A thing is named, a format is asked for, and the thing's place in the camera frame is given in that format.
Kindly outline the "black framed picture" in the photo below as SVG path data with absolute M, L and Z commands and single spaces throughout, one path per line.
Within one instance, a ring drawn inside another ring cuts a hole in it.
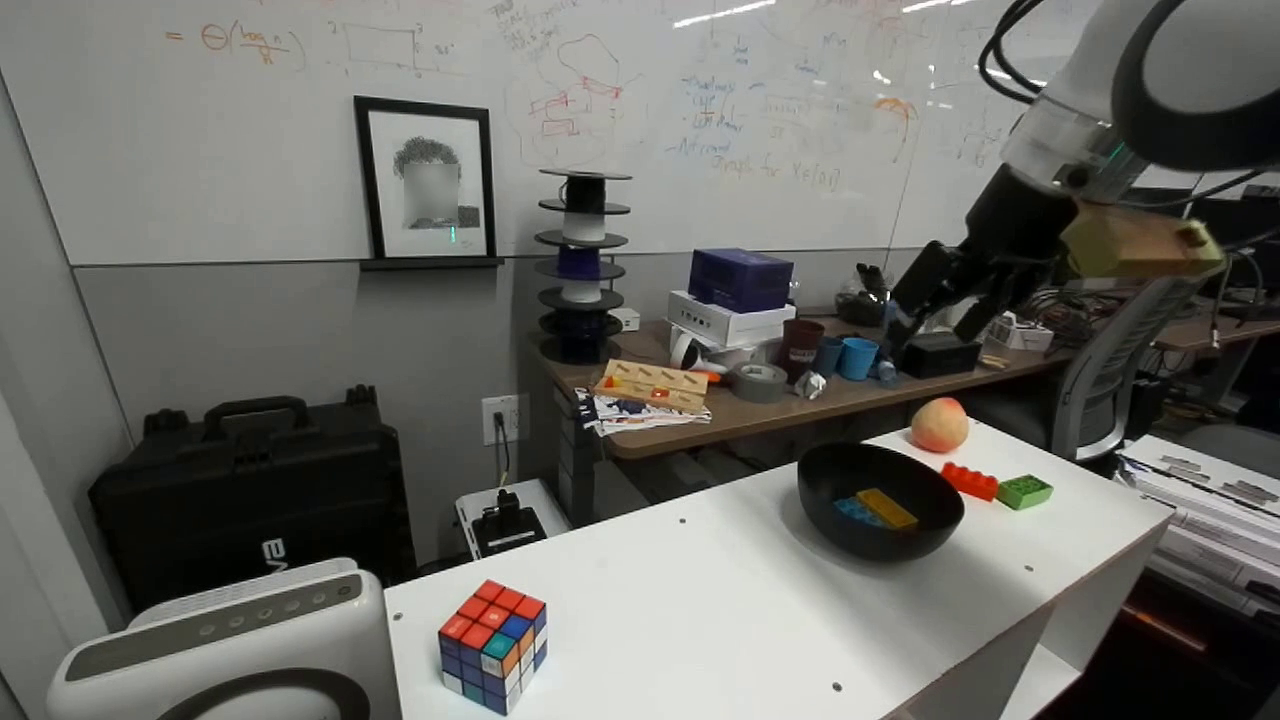
M 498 265 L 489 110 L 374 96 L 353 110 L 374 263 Z

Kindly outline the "brown desk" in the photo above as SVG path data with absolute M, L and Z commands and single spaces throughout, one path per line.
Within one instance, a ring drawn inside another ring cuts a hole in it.
M 1280 334 L 1280 318 L 1239 322 L 1228 316 L 1219 318 L 1217 322 L 1224 351 L 1234 351 L 1235 345 L 1254 343 L 1260 337 Z M 649 322 L 637 332 L 616 336 L 618 340 L 613 341 L 611 347 L 620 348 L 623 360 L 657 363 L 658 352 L 666 348 L 666 336 L 660 337 L 659 332 L 664 329 L 664 323 Z M 593 386 L 603 366 L 575 366 L 547 359 L 541 355 L 541 346 L 548 341 L 556 343 L 539 333 L 530 336 L 532 356 L 540 363 L 547 383 L 552 388 L 543 395 L 549 395 L 556 401 L 556 407 L 564 419 L 561 425 L 563 439 L 558 439 L 558 445 L 548 446 L 558 450 L 557 475 L 548 483 L 554 482 L 550 487 L 572 527 L 585 527 L 602 518 L 596 512 L 594 468 L 595 462 L 602 460 L 602 455 L 604 459 L 635 461 L 835 416 L 865 413 L 916 398 L 951 395 L 970 387 L 1050 372 L 1065 365 L 1074 354 L 1069 350 L 1052 354 L 1016 351 L 987 341 L 983 351 L 1007 360 L 1007 369 L 979 368 L 968 374 L 941 375 L 924 380 L 908 377 L 892 388 L 883 388 L 872 380 L 851 382 L 836 378 L 817 400 L 800 400 L 794 395 L 786 395 L 776 404 L 751 404 L 737 398 L 730 389 L 713 387 L 705 401 L 712 413 L 710 423 L 626 430 L 609 438 L 600 438 L 590 430 L 570 429 L 570 421 L 576 418 L 575 388 Z M 1175 352 L 1207 348 L 1208 313 L 1171 322 L 1156 336 L 1153 346 Z

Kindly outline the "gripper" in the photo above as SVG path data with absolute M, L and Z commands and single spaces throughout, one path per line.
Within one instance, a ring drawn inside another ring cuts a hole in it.
M 975 341 L 995 318 L 1047 282 L 1062 251 L 1060 236 L 1078 213 L 1070 195 L 1000 165 L 965 215 L 960 246 L 931 241 L 895 286 L 884 352 L 899 357 L 927 320 L 969 297 L 975 302 L 954 333 L 961 342 Z

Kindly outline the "green toy block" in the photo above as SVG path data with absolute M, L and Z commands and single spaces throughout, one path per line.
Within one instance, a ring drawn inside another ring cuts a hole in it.
M 1014 511 L 1046 503 L 1053 487 L 1038 477 L 1025 474 L 998 483 L 996 498 Z

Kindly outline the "black bowl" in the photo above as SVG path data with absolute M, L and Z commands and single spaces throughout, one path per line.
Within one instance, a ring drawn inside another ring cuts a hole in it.
M 878 488 L 918 519 L 914 530 L 870 527 L 846 518 L 838 498 Z M 965 518 L 960 493 L 933 468 L 869 443 L 832 442 L 797 461 L 801 506 L 818 532 L 847 553 L 870 562 L 906 562 L 934 552 Z

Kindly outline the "brown cup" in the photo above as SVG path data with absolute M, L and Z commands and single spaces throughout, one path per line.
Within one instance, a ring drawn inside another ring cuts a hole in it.
M 791 386 L 810 370 L 824 334 L 826 327 L 819 322 L 791 318 L 783 323 L 776 364 Z

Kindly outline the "colourful puzzle cube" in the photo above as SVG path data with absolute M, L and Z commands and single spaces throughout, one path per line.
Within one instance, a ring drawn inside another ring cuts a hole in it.
M 548 656 L 548 605 L 485 580 L 436 633 L 444 688 L 508 717 Z

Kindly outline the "white round device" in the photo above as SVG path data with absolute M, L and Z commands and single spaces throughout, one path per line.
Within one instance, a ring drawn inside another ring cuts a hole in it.
M 669 333 L 669 359 L 668 365 L 673 369 L 681 372 L 700 372 L 705 374 L 722 375 L 727 372 L 726 366 L 718 363 L 713 363 L 705 357 L 707 347 L 699 342 L 699 338 L 677 325 L 671 328 Z

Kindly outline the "wooden peg board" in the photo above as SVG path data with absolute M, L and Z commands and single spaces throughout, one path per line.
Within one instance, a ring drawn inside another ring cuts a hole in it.
M 653 407 L 699 414 L 705 410 L 709 378 L 700 372 L 611 359 L 591 387 L 598 396 L 637 401 Z

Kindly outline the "white air purifier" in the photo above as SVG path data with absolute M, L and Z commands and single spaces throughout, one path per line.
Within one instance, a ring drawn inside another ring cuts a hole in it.
M 160 603 L 76 647 L 49 720 L 401 720 L 384 591 L 334 559 Z

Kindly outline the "purple box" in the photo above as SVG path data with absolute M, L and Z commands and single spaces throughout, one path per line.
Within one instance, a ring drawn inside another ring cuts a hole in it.
M 763 313 L 787 304 L 794 263 L 744 249 L 692 252 L 687 292 L 732 313 Z

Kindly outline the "yellow toy block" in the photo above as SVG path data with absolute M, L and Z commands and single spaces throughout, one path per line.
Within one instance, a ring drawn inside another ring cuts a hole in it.
M 914 530 L 918 527 L 918 519 L 882 489 L 861 489 L 855 498 L 884 528 Z

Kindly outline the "small white box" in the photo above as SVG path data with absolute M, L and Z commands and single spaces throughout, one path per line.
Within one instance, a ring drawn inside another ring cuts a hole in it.
M 995 318 L 987 328 L 987 336 L 1005 348 L 1034 354 L 1047 354 L 1055 340 L 1055 333 L 1047 327 L 1011 311 Z

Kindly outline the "whiteboard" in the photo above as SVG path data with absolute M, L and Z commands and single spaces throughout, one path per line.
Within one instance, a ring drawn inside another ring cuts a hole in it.
M 0 0 L 0 78 L 76 266 L 372 258 L 356 96 L 484 108 L 497 251 L 541 168 L 630 252 L 956 243 L 1021 105 L 1010 0 Z

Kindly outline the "black hard case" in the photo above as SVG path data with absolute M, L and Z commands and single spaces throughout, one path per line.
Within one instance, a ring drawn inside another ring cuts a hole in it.
M 200 421 L 152 413 L 88 500 L 134 612 L 329 559 L 384 585 L 419 574 L 401 442 L 374 386 L 337 404 L 219 404 Z

